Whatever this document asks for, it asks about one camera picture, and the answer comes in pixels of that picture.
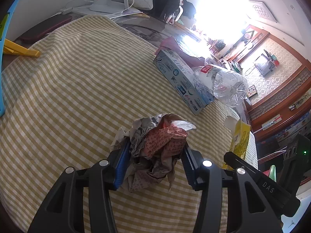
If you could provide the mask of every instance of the yellow checkered cloth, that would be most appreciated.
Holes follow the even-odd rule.
[[[0,200],[24,232],[68,166],[83,169],[109,155],[119,129],[133,120],[176,113],[194,123],[187,141],[221,166],[231,134],[216,101],[195,116],[153,64],[156,48],[101,16],[86,16],[37,42],[39,58],[18,57],[2,73],[6,112],[0,124]],[[257,167],[251,134],[246,160]],[[111,191],[119,232],[192,232],[201,192],[188,185],[181,162],[175,182],[129,193]],[[87,199],[85,229],[90,231]],[[223,192],[220,231],[226,230]]]

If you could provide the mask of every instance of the picture frame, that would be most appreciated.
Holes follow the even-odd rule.
[[[254,33],[255,33],[255,31],[245,32],[241,41],[251,40],[252,37],[254,36]]]
[[[251,98],[252,96],[257,94],[257,89],[255,87],[255,85],[252,85],[248,88],[248,92],[247,92],[247,97]]]

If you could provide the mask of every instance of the crumpled newspaper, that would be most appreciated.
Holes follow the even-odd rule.
[[[132,128],[117,132],[111,149],[119,149],[126,137],[131,140],[131,159],[122,187],[130,192],[160,183],[166,176],[171,188],[174,166],[185,145],[187,131],[196,127],[176,114],[159,114],[136,119]]]

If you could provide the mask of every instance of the crushed plastic bottle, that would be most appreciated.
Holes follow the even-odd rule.
[[[236,107],[245,99],[248,83],[241,74],[212,64],[193,67],[192,70],[211,93],[227,106]]]

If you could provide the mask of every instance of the bottle label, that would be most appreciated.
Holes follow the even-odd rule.
[[[216,74],[221,70],[214,65],[206,65],[200,70],[200,79],[203,83],[211,90],[211,93],[214,94],[214,81]]]

